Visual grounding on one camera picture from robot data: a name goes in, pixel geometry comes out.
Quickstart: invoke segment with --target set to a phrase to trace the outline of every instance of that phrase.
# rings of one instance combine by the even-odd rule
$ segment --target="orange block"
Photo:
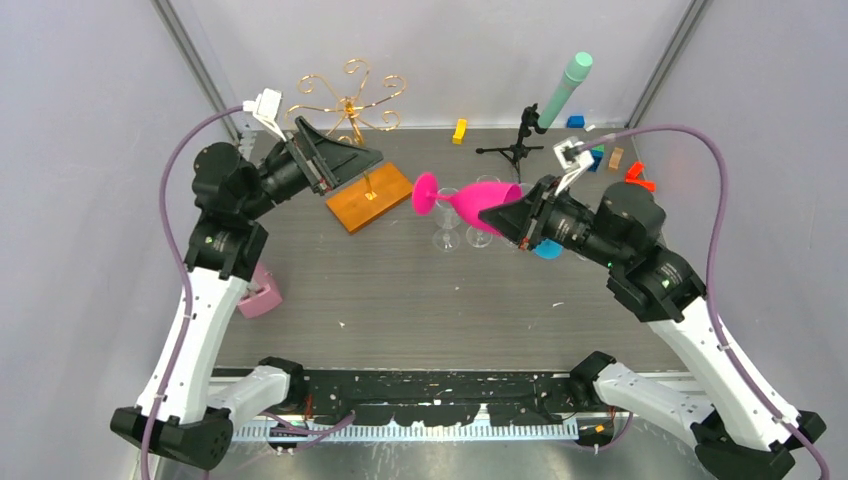
[[[639,178],[639,175],[645,170],[645,164],[642,162],[636,162],[627,170],[627,173],[624,174],[624,181],[627,183],[634,183],[636,185],[641,185],[651,192],[657,191],[657,184],[654,182],[649,182],[647,180],[642,180]]]
[[[412,196],[412,183],[391,162],[369,173],[368,182],[361,178],[327,200],[351,235]]]

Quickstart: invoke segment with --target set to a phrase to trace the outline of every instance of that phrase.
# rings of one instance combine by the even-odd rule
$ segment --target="microphone stand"
[[[515,143],[508,147],[478,148],[475,150],[477,153],[498,152],[503,155],[515,169],[515,173],[518,175],[518,183],[521,183],[521,164],[519,163],[521,159],[527,158],[531,150],[545,148],[524,145],[524,139],[532,135],[533,130],[539,135],[548,131],[547,128],[539,127],[539,114],[536,112],[538,107],[538,103],[524,107],[524,112],[521,114],[521,125],[518,127],[518,140]]]

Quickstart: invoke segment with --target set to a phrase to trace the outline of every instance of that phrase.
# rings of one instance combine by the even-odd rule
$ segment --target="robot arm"
[[[182,332],[183,291],[147,386],[135,405],[115,410],[110,423],[113,432],[140,446],[163,372],[175,361],[161,396],[150,451],[204,470],[218,465],[234,430],[271,406],[294,407],[306,397],[303,367],[273,357],[229,388],[213,396],[208,393],[224,332],[268,238],[257,219],[306,188],[324,195],[382,160],[377,150],[325,137],[302,117],[295,120],[293,135],[271,128],[276,123],[268,119],[275,117],[279,100],[279,92],[266,90],[256,102],[245,102],[245,110],[265,120],[263,124],[280,138],[258,166],[228,143],[209,145],[195,158],[192,190],[201,214],[185,256],[194,295],[189,327]],[[185,340],[176,355],[174,346],[181,333]]]
[[[720,347],[703,282],[686,260],[659,243],[665,212],[649,191],[623,182],[606,190],[596,212],[573,199],[568,187],[585,171],[582,156],[588,155],[569,156],[575,145],[569,139],[554,147],[566,171],[561,179],[545,176],[523,199],[484,210],[480,219],[521,249],[532,250],[549,238],[607,267],[607,288],[615,299],[674,350],[708,399],[681,395],[600,352],[572,370],[572,378],[595,401],[630,410],[691,445],[719,478],[783,478],[794,465],[789,451],[800,444],[772,418]],[[733,350],[788,417],[783,422],[811,441],[818,439],[825,430],[818,414],[799,412],[738,345]]]

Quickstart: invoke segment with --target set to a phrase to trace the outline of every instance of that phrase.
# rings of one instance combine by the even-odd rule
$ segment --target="wooden base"
[[[369,173],[368,178],[373,198],[368,198],[368,187],[361,178],[327,200],[327,207],[351,235],[412,196],[412,183],[392,163]]]

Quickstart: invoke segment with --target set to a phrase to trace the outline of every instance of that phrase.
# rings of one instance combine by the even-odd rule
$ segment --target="white wall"
[[[718,305],[737,340],[798,408],[829,428],[820,446],[846,478],[848,419],[848,5],[713,2],[643,125],[704,130],[727,157]],[[715,162],[679,134],[637,140],[668,212],[670,245],[703,273]],[[818,478],[810,456],[791,478]]]
[[[286,105],[309,103],[297,93],[302,76],[321,73],[341,95],[359,85],[342,72],[368,59],[372,89],[405,76],[406,93],[388,108],[405,126],[516,125],[528,104],[542,105],[578,51],[595,66],[566,105],[590,122],[623,124],[633,112],[689,1],[652,0],[343,0],[279,2],[192,0],[175,5],[229,101],[266,86],[283,90]],[[315,99],[332,105],[329,94]],[[380,122],[380,112],[369,117]],[[308,117],[329,126],[334,117]]]
[[[109,431],[179,294],[157,216],[171,149],[211,114],[150,2],[0,4],[0,478],[121,480]],[[211,127],[188,151],[217,140]],[[190,158],[172,221],[196,218]]]

